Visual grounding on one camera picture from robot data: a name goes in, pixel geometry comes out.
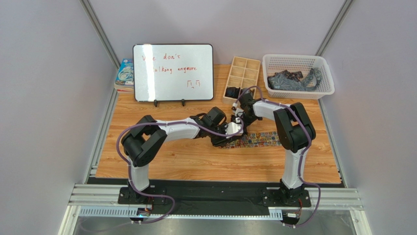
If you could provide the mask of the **colourful patterned tie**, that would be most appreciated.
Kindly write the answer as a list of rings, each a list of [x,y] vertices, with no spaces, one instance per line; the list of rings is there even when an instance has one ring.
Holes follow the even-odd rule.
[[[276,131],[251,133],[221,146],[222,149],[281,146]]]

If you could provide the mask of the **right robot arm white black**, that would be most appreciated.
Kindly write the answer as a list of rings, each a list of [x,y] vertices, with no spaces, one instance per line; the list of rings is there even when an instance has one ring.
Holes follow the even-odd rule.
[[[304,190],[303,179],[306,154],[316,137],[316,131],[301,103],[285,105],[266,99],[253,99],[242,94],[233,105],[234,115],[249,126],[256,120],[267,118],[275,122],[278,140],[285,149],[285,168],[280,193],[295,197]]]

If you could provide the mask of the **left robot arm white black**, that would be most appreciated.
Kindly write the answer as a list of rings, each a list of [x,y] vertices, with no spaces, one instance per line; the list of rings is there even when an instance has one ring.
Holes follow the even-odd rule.
[[[156,120],[146,115],[122,131],[116,141],[116,151],[128,165],[129,186],[144,195],[150,185],[149,164],[164,143],[209,137],[213,145],[221,145],[243,132],[243,121],[237,118],[227,122],[225,113],[218,107],[174,121]]]

